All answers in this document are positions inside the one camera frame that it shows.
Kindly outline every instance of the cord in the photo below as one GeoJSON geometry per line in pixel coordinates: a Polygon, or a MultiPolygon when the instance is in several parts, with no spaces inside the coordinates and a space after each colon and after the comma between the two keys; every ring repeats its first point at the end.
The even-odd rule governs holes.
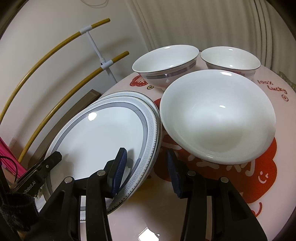
{"type": "Polygon", "coordinates": [[[15,165],[15,181],[14,182],[16,182],[17,181],[17,165],[15,164],[15,162],[11,158],[9,158],[7,156],[0,156],[0,158],[7,159],[7,160],[10,160],[13,162],[13,164],[15,165]]]}
{"type": "Polygon", "coordinates": [[[103,3],[100,3],[100,4],[97,4],[97,5],[91,5],[91,4],[88,4],[85,2],[85,0],[80,0],[81,2],[83,2],[85,5],[89,6],[89,7],[92,7],[92,8],[103,8],[104,6],[103,5],[107,5],[109,0],[105,0],[105,2],[103,3]]]}

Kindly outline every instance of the bowl rim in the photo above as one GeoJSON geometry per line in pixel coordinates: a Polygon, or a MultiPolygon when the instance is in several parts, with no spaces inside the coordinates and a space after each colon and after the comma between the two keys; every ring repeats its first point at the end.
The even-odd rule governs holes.
{"type": "Polygon", "coordinates": [[[258,69],[258,68],[261,66],[261,61],[260,61],[260,60],[259,60],[254,54],[252,54],[252,53],[250,53],[250,52],[248,52],[248,51],[246,51],[246,50],[244,50],[244,49],[235,48],[235,47],[230,47],[230,46],[214,46],[214,47],[206,48],[205,50],[203,50],[203,51],[200,53],[200,57],[201,57],[201,59],[202,59],[203,61],[205,61],[205,62],[207,62],[207,63],[209,63],[209,64],[216,65],[216,66],[219,66],[219,67],[222,67],[222,68],[233,69],[233,70],[246,70],[246,71],[247,71],[247,70],[256,70],[256,69],[258,69]],[[204,53],[204,51],[206,51],[206,50],[208,50],[208,49],[213,49],[213,48],[231,48],[231,49],[242,50],[242,51],[247,52],[248,54],[252,55],[253,57],[255,57],[255,58],[258,60],[258,62],[259,62],[260,64],[259,64],[258,67],[256,67],[256,68],[252,68],[252,69],[236,69],[236,68],[233,68],[233,67],[230,67],[230,66],[222,66],[222,65],[217,65],[217,64],[211,63],[211,62],[205,60],[205,59],[202,57],[202,56],[203,56],[202,53],[204,53]]]}
{"type": "MultiPolygon", "coordinates": [[[[195,72],[199,72],[200,73],[200,72],[204,72],[204,71],[213,72],[213,73],[214,72],[221,72],[221,70],[219,70],[219,69],[204,69],[204,70],[199,70],[199,71],[195,71],[195,72]]],[[[234,76],[237,76],[239,78],[245,78],[249,82],[249,80],[246,77],[244,77],[244,76],[242,76],[240,74],[236,74],[236,73],[233,73],[233,72],[230,72],[230,71],[226,71],[226,70],[223,70],[223,71],[224,72],[229,72],[231,74],[234,74],[234,76]]],[[[162,100],[163,100],[163,97],[165,97],[168,94],[167,90],[170,89],[170,88],[172,88],[172,86],[174,86],[176,84],[176,83],[175,84],[173,84],[173,83],[168,86],[168,88],[165,90],[165,92],[163,93],[163,96],[161,98],[160,107],[159,107],[160,116],[163,116],[163,114],[162,114],[163,113],[163,108],[162,108],[162,100]]],[[[261,90],[261,92],[263,94],[265,94],[264,91],[259,86],[257,86],[257,87],[261,90]]],[[[266,95],[266,97],[267,97],[266,100],[269,101],[270,104],[271,104],[271,106],[272,106],[273,116],[274,116],[274,120],[275,120],[275,124],[276,124],[276,115],[275,115],[275,111],[274,111],[273,105],[272,105],[272,103],[271,103],[271,101],[270,101],[270,99],[268,98],[267,95],[266,95]]],[[[167,122],[164,119],[162,119],[162,125],[163,125],[163,127],[164,127],[165,130],[168,130],[169,129],[168,128],[168,125],[167,125],[167,122]]],[[[190,154],[193,154],[194,156],[196,156],[198,158],[201,158],[201,159],[203,159],[205,161],[208,161],[208,162],[211,162],[211,163],[216,163],[216,164],[222,164],[222,165],[236,165],[236,164],[247,163],[247,162],[249,162],[251,160],[254,160],[254,159],[258,158],[259,156],[261,156],[266,151],[266,150],[264,150],[263,153],[257,153],[257,154],[256,153],[253,153],[253,156],[252,157],[249,157],[248,159],[245,159],[245,160],[241,160],[241,159],[236,158],[236,157],[227,157],[226,158],[226,157],[220,157],[220,156],[214,156],[213,158],[209,158],[206,152],[200,151],[198,148],[195,148],[194,150],[191,149],[191,148],[188,148],[187,144],[184,143],[184,141],[180,141],[174,134],[173,135],[170,135],[170,137],[179,146],[181,146],[184,150],[188,151],[190,154]]],[[[269,140],[266,149],[268,149],[268,147],[272,143],[273,138],[271,138],[269,140]]]]}
{"type": "Polygon", "coordinates": [[[200,51],[199,51],[198,48],[196,48],[195,46],[192,46],[192,45],[186,45],[186,44],[169,45],[169,46],[165,46],[165,47],[157,48],[157,49],[154,49],[154,50],[152,50],[152,51],[150,51],[150,52],[148,52],[148,53],[142,55],[141,57],[139,57],[139,58],[133,63],[133,65],[132,65],[132,70],[133,70],[134,72],[137,72],[137,73],[156,73],[156,72],[160,72],[160,71],[163,71],[163,70],[173,69],[173,68],[175,68],[175,67],[181,66],[181,65],[183,65],[183,64],[185,64],[185,63],[188,63],[188,62],[190,62],[190,61],[196,59],[196,58],[198,57],[199,53],[200,53],[200,51]],[[135,65],[135,63],[136,63],[138,60],[144,58],[145,55],[147,55],[147,54],[149,54],[149,53],[152,53],[152,52],[154,52],[154,51],[157,51],[157,50],[159,50],[159,49],[163,49],[163,48],[167,48],[167,47],[174,47],[174,46],[190,46],[190,47],[193,47],[193,48],[197,49],[197,55],[196,55],[194,58],[191,58],[191,59],[189,59],[188,61],[186,61],[186,62],[184,62],[184,63],[174,65],[174,67],[168,67],[168,68],[159,69],[159,70],[155,70],[155,71],[136,71],[136,70],[134,69],[134,65],[135,65]]]}

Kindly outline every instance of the white curtain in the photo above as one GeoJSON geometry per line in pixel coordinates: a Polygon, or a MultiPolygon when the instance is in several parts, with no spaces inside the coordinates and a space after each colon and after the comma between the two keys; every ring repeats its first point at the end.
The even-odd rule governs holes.
{"type": "Polygon", "coordinates": [[[296,83],[296,68],[289,64],[296,64],[296,41],[265,0],[127,0],[127,4],[148,51],[174,44],[199,50],[238,47],[296,83]]]}

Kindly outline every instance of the white plate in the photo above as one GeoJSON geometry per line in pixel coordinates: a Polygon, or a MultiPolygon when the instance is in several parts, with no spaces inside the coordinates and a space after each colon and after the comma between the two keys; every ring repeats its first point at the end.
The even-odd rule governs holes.
{"type": "Polygon", "coordinates": [[[99,101],[73,117],[55,137],[46,157],[57,150],[63,159],[47,177],[45,189],[52,194],[67,176],[89,177],[124,147],[128,164],[120,191],[114,199],[106,200],[107,212],[111,212],[130,196],[149,170],[156,144],[157,118],[144,101],[130,96],[99,101]]]}
{"type": "Polygon", "coordinates": [[[151,172],[151,170],[156,162],[157,156],[159,154],[160,145],[161,145],[161,138],[162,138],[162,123],[161,123],[161,119],[160,119],[159,110],[158,110],[156,104],[148,96],[146,96],[140,92],[136,92],[136,91],[115,92],[115,93],[101,97],[100,99],[98,99],[97,101],[92,103],[91,105],[96,104],[97,102],[99,102],[101,100],[108,99],[108,98],[115,97],[115,96],[133,96],[133,97],[136,97],[136,98],[139,98],[139,99],[145,101],[152,108],[152,110],[154,111],[154,114],[156,116],[156,119],[157,119],[157,142],[156,142],[157,148],[156,148],[155,153],[153,154],[150,168],[143,176],[140,184],[138,185],[138,187],[139,187],[141,185],[142,181],[144,181],[146,179],[146,177],[149,175],[149,173],[151,172]]]}
{"type": "Polygon", "coordinates": [[[274,109],[263,90],[241,75],[215,69],[173,82],[161,98],[160,116],[181,147],[218,164],[256,159],[275,134],[274,109]]]}

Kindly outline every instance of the white ceramic bowl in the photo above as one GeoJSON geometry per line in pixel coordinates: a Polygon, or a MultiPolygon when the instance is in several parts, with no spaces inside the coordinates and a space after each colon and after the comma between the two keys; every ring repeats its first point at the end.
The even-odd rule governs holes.
{"type": "Polygon", "coordinates": [[[241,164],[270,146],[276,117],[255,83],[228,71],[201,70],[173,82],[160,101],[167,133],[203,160],[241,164]]]}
{"type": "Polygon", "coordinates": [[[238,48],[218,46],[205,49],[200,57],[209,69],[227,70],[240,74],[249,80],[260,67],[260,60],[253,54],[238,48]]]}
{"type": "Polygon", "coordinates": [[[148,84],[164,89],[195,70],[198,53],[199,50],[190,45],[167,46],[144,54],[135,61],[132,69],[148,84]]]}

